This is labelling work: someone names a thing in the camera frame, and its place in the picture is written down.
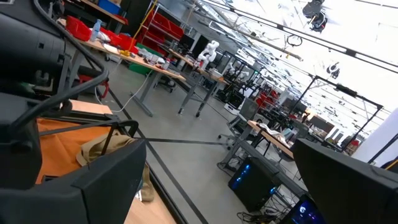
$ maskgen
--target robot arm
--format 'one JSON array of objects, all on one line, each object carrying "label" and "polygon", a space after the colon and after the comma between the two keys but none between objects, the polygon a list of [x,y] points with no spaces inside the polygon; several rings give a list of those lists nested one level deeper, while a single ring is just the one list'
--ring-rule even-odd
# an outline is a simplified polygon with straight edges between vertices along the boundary
[{"label": "robot arm", "polygon": [[205,68],[209,62],[214,61],[217,56],[216,48],[219,45],[217,41],[213,40],[211,43],[207,44],[206,48],[200,53],[197,60],[199,62],[203,61],[202,68]]}]

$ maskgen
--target water bottle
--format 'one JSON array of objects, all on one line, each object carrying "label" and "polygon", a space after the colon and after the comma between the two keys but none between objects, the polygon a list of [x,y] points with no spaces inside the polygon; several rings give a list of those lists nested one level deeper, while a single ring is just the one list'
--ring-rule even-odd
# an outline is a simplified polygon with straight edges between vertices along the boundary
[{"label": "water bottle", "polygon": [[97,38],[98,32],[101,28],[101,19],[97,19],[97,22],[94,24],[93,30],[91,31],[90,41],[94,41]]}]

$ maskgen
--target plastic bin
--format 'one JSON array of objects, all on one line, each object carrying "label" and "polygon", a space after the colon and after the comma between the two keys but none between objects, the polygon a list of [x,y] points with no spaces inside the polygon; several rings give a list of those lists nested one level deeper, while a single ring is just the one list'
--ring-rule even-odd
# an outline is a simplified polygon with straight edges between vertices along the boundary
[{"label": "plastic bin", "polygon": [[[162,55],[161,53],[157,52],[157,51],[154,50],[154,49],[151,49],[151,48],[149,48],[149,47],[146,47],[146,46],[144,46],[144,45],[142,45],[142,44],[140,44],[140,43],[137,44],[137,47],[139,47],[139,48],[141,48],[141,49],[142,49],[142,48],[147,49],[148,52],[150,52],[150,53],[152,53],[152,54],[154,54],[154,55],[157,55],[157,56],[159,56],[159,57],[163,57],[163,55]],[[147,74],[148,72],[150,72],[150,68],[147,68],[147,67],[145,67],[145,66],[138,65],[138,64],[135,64],[135,63],[132,63],[132,64],[129,66],[129,70],[131,70],[131,71],[133,71],[133,72],[137,72],[137,73],[142,74],[142,75],[145,75],[145,74]]]},{"label": "plastic bin", "polygon": [[118,46],[120,44],[120,42],[122,41],[122,38],[120,38],[117,34],[115,34],[114,32],[104,29],[101,27],[100,31],[104,34],[106,34],[109,39],[111,39],[110,44],[113,46]]},{"label": "plastic bin", "polygon": [[149,29],[146,36],[154,39],[156,42],[163,44],[165,42],[164,34],[157,29]]},{"label": "plastic bin", "polygon": [[158,28],[166,31],[166,32],[170,32],[170,21],[168,19],[166,19],[165,17],[163,17],[162,15],[160,15],[159,13],[155,14],[154,20],[152,21],[152,23],[157,26]]},{"label": "plastic bin", "polygon": [[125,34],[119,34],[119,37],[121,38],[121,41],[119,44],[120,48],[122,48],[123,50],[128,50],[134,54],[138,53],[138,50],[135,48],[137,40],[133,40],[132,44],[131,44],[132,38],[130,36],[125,35]]},{"label": "plastic bin", "polygon": [[170,34],[173,35],[178,40],[184,35],[184,30],[181,27],[175,25],[174,23],[170,22]]},{"label": "plastic bin", "polygon": [[88,41],[90,39],[91,30],[82,21],[72,16],[67,16],[67,25],[65,28],[72,36],[79,40]]},{"label": "plastic bin", "polygon": [[112,14],[117,14],[117,13],[119,13],[119,10],[120,10],[120,6],[118,6],[117,4],[115,4],[111,1],[108,1],[108,0],[99,0],[98,6],[107,10],[108,12],[110,12]]}]

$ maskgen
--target concrete floor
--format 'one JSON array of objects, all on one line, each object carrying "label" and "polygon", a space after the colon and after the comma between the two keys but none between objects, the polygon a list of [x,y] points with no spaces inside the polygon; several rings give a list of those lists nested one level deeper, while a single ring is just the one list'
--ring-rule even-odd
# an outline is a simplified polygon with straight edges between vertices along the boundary
[{"label": "concrete floor", "polygon": [[[104,62],[104,64],[111,72],[114,71],[109,76],[110,88],[120,102],[125,104],[130,97],[130,91],[138,90],[145,77],[128,70],[125,65],[119,65],[114,70],[116,63]],[[205,92],[199,90],[199,95],[203,97]],[[219,134],[230,134],[226,122],[233,119],[234,116],[229,114],[223,108],[224,105],[214,98],[210,98],[208,102],[210,106],[205,106],[199,118],[195,117],[200,105],[196,101],[190,101],[185,107],[183,115],[178,115],[177,111],[185,96],[186,93],[179,88],[173,93],[169,93],[158,86],[146,101],[147,105],[155,112],[152,118],[147,116],[133,100],[126,106],[126,110],[133,119],[139,122],[139,128],[147,138],[216,142]],[[96,101],[95,97],[91,95],[80,96],[79,99]],[[103,103],[112,110],[120,110],[110,94],[103,99]],[[121,119],[126,119],[123,113],[116,114]],[[151,144],[208,223],[241,223],[236,213],[246,212],[246,209],[228,188],[227,183],[230,177],[216,166],[216,163],[227,154],[226,146],[166,142],[152,142]],[[266,143],[262,142],[257,149],[264,152],[265,148]],[[272,147],[266,157],[279,160],[278,154]],[[188,222],[201,223],[150,150],[147,150],[147,161]],[[295,163],[282,161],[281,164],[286,169],[286,173],[294,178],[297,172]],[[297,177],[295,181],[303,185]],[[288,190],[282,190],[285,195],[290,195]]]}]

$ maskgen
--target wooden table top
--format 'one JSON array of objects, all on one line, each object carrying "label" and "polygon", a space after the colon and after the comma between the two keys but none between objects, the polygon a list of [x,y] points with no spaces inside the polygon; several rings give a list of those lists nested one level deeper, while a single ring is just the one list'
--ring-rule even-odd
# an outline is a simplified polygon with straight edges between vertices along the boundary
[{"label": "wooden table top", "polygon": [[93,7],[93,8],[95,8],[96,10],[102,12],[103,14],[106,14],[107,16],[109,16],[110,18],[112,18],[112,19],[114,19],[114,20],[120,22],[121,24],[126,25],[126,23],[125,23],[124,20],[119,19],[119,18],[116,17],[114,14],[112,14],[112,13],[108,12],[107,10],[105,10],[105,9],[103,9],[103,8],[101,8],[101,7],[99,7],[98,5],[96,5],[96,4],[92,3],[92,2],[90,2],[89,0],[79,0],[79,1],[81,1],[81,2],[83,2],[83,3],[85,3],[85,4],[87,4],[87,5],[89,5],[89,6]]},{"label": "wooden table top", "polygon": [[144,66],[144,67],[150,68],[150,69],[152,69],[152,70],[155,70],[156,72],[163,73],[163,74],[165,74],[165,75],[167,75],[167,76],[169,76],[169,77],[171,77],[171,78],[178,78],[178,79],[180,79],[180,80],[185,80],[185,78],[182,77],[182,76],[179,75],[179,74],[177,75],[177,74],[174,74],[174,73],[172,73],[172,72],[170,72],[170,71],[160,69],[160,68],[158,68],[158,67],[156,67],[156,66],[154,66],[154,65],[150,65],[150,64],[148,64],[148,63],[145,63],[144,59],[143,59],[142,57],[139,57],[138,55],[136,55],[135,58],[132,58],[132,57],[130,57],[130,56],[127,57],[127,56],[122,55],[122,54],[116,54],[116,53],[114,53],[114,52],[110,52],[110,51],[108,51],[108,50],[106,50],[106,49],[104,48],[103,44],[102,44],[100,41],[86,41],[86,42],[85,42],[85,41],[79,40],[79,42],[80,42],[81,44],[85,45],[85,46],[89,46],[89,47],[92,47],[92,48],[94,48],[94,49],[97,49],[97,50],[100,50],[100,51],[102,51],[102,52],[106,52],[106,53],[109,53],[109,54],[117,55],[118,57],[121,57],[121,58],[123,58],[124,60],[128,60],[128,61],[130,61],[130,62],[133,62],[133,63],[139,64],[139,65],[142,65],[142,66]]},{"label": "wooden table top", "polygon": [[[169,49],[169,52],[170,52],[172,55],[174,55],[174,56],[180,58],[181,60],[183,60],[183,61],[184,61],[185,63],[187,63],[189,66],[193,67],[193,63],[192,63],[188,58],[186,58],[186,57],[180,55],[179,53],[175,52],[175,51],[172,50],[172,49]],[[217,82],[219,82],[219,83],[224,83],[224,84],[226,84],[226,85],[228,84],[228,82],[226,82],[225,80],[220,79],[220,78],[217,78],[217,77],[215,77],[214,75],[211,75],[210,73],[204,71],[204,70],[201,69],[201,68],[199,68],[198,71],[200,72],[201,75],[204,75],[204,76],[206,76],[206,77],[208,77],[208,78],[210,78],[210,79],[212,79],[212,80],[214,80],[214,81],[217,81]]]},{"label": "wooden table top", "polygon": [[[257,126],[257,122],[255,121],[248,121],[248,125],[250,125],[250,127],[252,127],[254,130],[256,130],[257,132],[261,131],[261,128],[259,128]],[[289,149],[289,147],[287,147],[285,144],[282,144],[281,142],[279,142],[276,138],[274,138],[273,136],[271,136],[270,134],[268,134],[265,131],[261,131],[261,134],[264,136],[264,138],[266,138],[268,141],[270,141],[271,143],[273,143],[274,145],[276,145],[280,150],[282,150],[284,153],[286,153],[287,155],[289,155],[291,158],[293,157],[293,152]]]},{"label": "wooden table top", "polygon": [[[71,100],[73,110],[98,114],[111,114],[111,109],[106,105],[87,103],[78,100]],[[134,197],[125,224],[175,224],[173,216],[163,203],[159,194],[155,192],[155,199],[152,202],[141,202]]]}]

